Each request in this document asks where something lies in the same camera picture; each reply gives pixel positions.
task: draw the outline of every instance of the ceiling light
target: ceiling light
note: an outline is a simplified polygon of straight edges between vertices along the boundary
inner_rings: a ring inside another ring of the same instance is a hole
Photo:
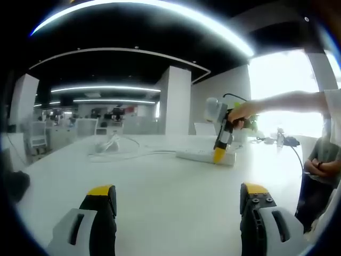
[[[115,90],[131,90],[131,91],[147,91],[147,92],[160,92],[159,89],[133,87],[133,86],[119,86],[119,85],[105,85],[105,86],[79,86],[79,87],[69,87],[62,89],[51,90],[54,92],[72,91],[72,90],[89,90],[89,89],[115,89]]]
[[[146,100],[127,100],[127,99],[92,99],[92,100],[74,100],[74,102],[131,102],[131,103],[147,103],[155,104],[153,101]]]
[[[250,46],[247,45],[246,42],[244,42],[240,37],[238,37],[234,32],[232,32],[229,28],[226,26],[220,24],[219,22],[209,18],[208,16],[205,16],[204,14],[197,12],[193,9],[173,4],[169,2],[163,2],[159,0],[92,0],[85,3],[77,4],[72,7],[69,7],[61,12],[56,13],[55,15],[52,15],[51,17],[44,20],[42,23],[40,23],[31,33],[33,35],[35,32],[49,24],[50,22],[68,14],[71,12],[75,12],[79,9],[87,8],[94,5],[100,5],[100,4],[109,4],[109,3],[136,3],[136,4],[146,4],[146,5],[153,5],[157,6],[159,8],[167,9],[170,11],[173,11],[175,13],[181,14],[188,19],[191,19],[197,23],[202,24],[204,27],[208,28],[212,32],[220,35],[223,39],[228,41],[229,43],[233,44],[236,48],[238,48],[240,51],[242,51],[246,56],[251,57],[254,55],[253,50],[250,48]]]

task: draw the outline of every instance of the cable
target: cable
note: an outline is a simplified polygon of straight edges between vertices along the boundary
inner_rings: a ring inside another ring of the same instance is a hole
[[[140,143],[138,143],[136,140],[134,140],[134,139],[131,139],[131,138],[129,138],[129,137],[126,137],[126,136],[121,136],[122,138],[125,138],[125,139],[127,139],[127,140],[131,140],[131,141],[134,141],[137,145],[138,145],[138,147],[140,147]]]
[[[231,96],[234,96],[234,97],[236,97],[236,98],[238,98],[238,99],[241,99],[241,100],[243,100],[243,101],[247,101],[246,99],[244,99],[244,98],[242,98],[242,97],[240,97],[240,96],[237,96],[237,95],[235,95],[235,94],[232,94],[232,93],[226,93],[226,94],[224,94],[224,95],[223,95],[223,98],[225,98],[226,95],[231,95]]]
[[[176,153],[176,151],[161,150],[161,151],[147,152],[145,154],[140,154],[140,155],[135,155],[135,156],[119,157],[119,158],[113,157],[115,155],[111,155],[111,156],[108,156],[108,155],[106,155],[106,156],[90,156],[90,160],[91,160],[91,162],[95,162],[95,163],[107,163],[107,162],[112,162],[113,160],[115,162],[120,162],[120,161],[124,161],[124,160],[139,158],[142,156],[151,156],[151,155],[158,155],[158,154],[174,154],[174,153]]]
[[[283,135],[283,133],[280,133],[280,134],[283,136],[284,141],[288,142],[287,138]],[[290,148],[293,149],[293,151],[295,152],[296,156],[298,157],[298,160],[299,160],[299,163],[301,164],[301,168],[302,168],[302,172],[303,172],[303,164],[302,164],[301,158],[299,157],[299,155],[298,155],[297,151],[294,149],[294,147],[293,147],[292,145],[290,145],[289,142],[288,142],[287,144],[288,144],[288,146],[289,146]]]
[[[14,146],[14,144],[12,143],[9,134],[6,133],[6,135],[7,135],[7,138],[8,138],[8,140],[9,140],[10,144],[11,144],[12,147],[14,148],[15,152],[17,152],[17,155],[18,155],[20,161],[24,164],[24,166],[26,166],[26,163],[25,163],[24,160],[20,157],[20,154],[19,154],[19,152],[17,151],[17,148],[16,148],[16,147]]]

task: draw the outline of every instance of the curved light strip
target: curved light strip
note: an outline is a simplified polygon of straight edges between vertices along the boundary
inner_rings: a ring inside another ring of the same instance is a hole
[[[125,100],[125,99],[92,99],[92,100],[74,100],[74,102],[133,102],[133,103],[147,103],[155,104],[153,101],[146,100]]]
[[[82,53],[82,52],[95,52],[95,51],[121,51],[121,52],[145,53],[145,54],[159,56],[159,57],[163,57],[163,58],[167,58],[167,59],[171,59],[171,60],[176,60],[176,61],[188,64],[188,65],[191,65],[193,67],[196,67],[196,68],[199,68],[199,69],[202,69],[202,70],[206,71],[205,74],[203,74],[202,76],[200,76],[200,77],[196,78],[195,80],[193,80],[192,84],[194,84],[196,81],[204,78],[205,76],[208,76],[211,73],[211,71],[208,70],[207,68],[204,68],[204,67],[199,66],[199,65],[197,65],[195,63],[192,63],[192,62],[189,62],[189,61],[186,61],[186,60],[182,60],[182,59],[170,56],[170,55],[165,55],[165,54],[158,53],[158,52],[151,52],[151,51],[140,50],[140,49],[130,49],[130,48],[121,48],[121,47],[88,48],[88,49],[82,49],[82,50],[77,50],[77,51],[65,52],[65,53],[61,53],[61,54],[52,56],[52,57],[47,58],[45,60],[42,60],[42,61],[34,64],[33,66],[31,66],[29,69],[33,69],[33,68],[43,64],[44,62],[47,62],[47,61],[50,61],[50,60],[54,60],[54,59],[59,58],[59,57],[67,56],[67,55],[70,55],[70,54],[76,54],[76,53]]]
[[[94,5],[100,5],[100,4],[110,4],[110,3],[135,3],[135,4],[146,4],[146,5],[153,5],[157,6],[163,9],[167,9],[170,11],[173,11],[175,13],[181,14],[197,23],[202,24],[204,27],[208,28],[212,32],[215,32],[216,34],[220,35],[223,39],[228,41],[229,43],[233,44],[236,48],[238,48],[240,51],[242,51],[246,56],[251,57],[254,55],[253,50],[251,49],[250,46],[248,46],[241,38],[239,38],[235,33],[233,33],[230,29],[227,27],[223,26],[219,22],[203,15],[200,12],[197,12],[195,10],[192,10],[190,8],[178,5],[178,4],[173,4],[173,3],[168,3],[168,2],[163,2],[159,0],[92,0],[88,1],[85,3],[77,4],[74,5],[70,8],[67,8],[61,12],[56,13],[55,15],[52,15],[45,21],[39,24],[38,27],[33,30],[31,35],[33,35],[35,32],[49,24],[50,22],[68,14],[71,12],[75,12],[79,9],[87,8],[90,6]]]
[[[132,91],[147,91],[147,92],[160,92],[161,91],[159,89],[150,89],[150,88],[142,88],[142,87],[106,85],[106,86],[79,86],[79,87],[55,89],[55,90],[51,90],[51,93],[73,91],[73,90],[88,90],[88,89],[116,89],[116,90],[132,90]]]

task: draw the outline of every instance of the power strip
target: power strip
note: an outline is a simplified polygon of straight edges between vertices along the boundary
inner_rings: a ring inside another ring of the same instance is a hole
[[[213,163],[213,150],[197,150],[197,149],[185,149],[176,152],[176,157],[189,159],[198,162]],[[226,152],[224,158],[218,163],[219,165],[233,166],[236,162],[235,152]]]

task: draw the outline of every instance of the person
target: person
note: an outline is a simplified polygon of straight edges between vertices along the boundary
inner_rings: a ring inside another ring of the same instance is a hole
[[[54,125],[54,121],[53,121],[53,116],[50,116],[49,114],[46,115],[46,127],[47,128],[51,128]]]
[[[304,171],[296,218],[307,232],[340,181],[341,148],[330,143],[330,133],[317,140],[304,163]]]
[[[61,127],[66,126],[66,123],[65,123],[65,120],[64,120],[63,116],[60,116],[58,125],[61,126]]]
[[[251,115],[271,110],[320,112],[330,116],[330,142],[341,147],[341,89],[325,90],[324,92],[316,93],[294,91],[261,100],[250,100],[234,108],[228,115],[228,121],[233,122],[239,118],[248,119]],[[238,121],[236,129],[240,129],[242,126],[243,121]],[[338,216],[333,216],[333,214],[336,211],[340,211],[338,206],[340,199],[341,186],[338,186],[334,197],[324,213],[324,217],[319,220],[315,228],[315,240],[322,235],[332,217],[334,220],[339,218]],[[328,226],[328,230],[336,231],[333,225]]]

